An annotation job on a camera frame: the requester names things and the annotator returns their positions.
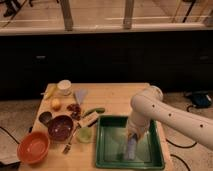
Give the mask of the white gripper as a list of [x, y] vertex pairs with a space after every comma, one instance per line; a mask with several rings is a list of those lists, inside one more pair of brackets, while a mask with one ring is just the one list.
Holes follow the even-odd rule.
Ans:
[[136, 136], [136, 139], [140, 140], [148, 131], [149, 126], [149, 118], [139, 115], [137, 113], [131, 113], [127, 119], [126, 124], [127, 137], [132, 138], [133, 136]]

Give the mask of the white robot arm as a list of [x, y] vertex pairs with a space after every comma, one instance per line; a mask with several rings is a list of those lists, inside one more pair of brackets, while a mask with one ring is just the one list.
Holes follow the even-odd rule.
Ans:
[[141, 138], [149, 129], [150, 121], [156, 120], [213, 150], [213, 120], [167, 105], [160, 88], [143, 89], [131, 98], [130, 104], [128, 137], [136, 134]]

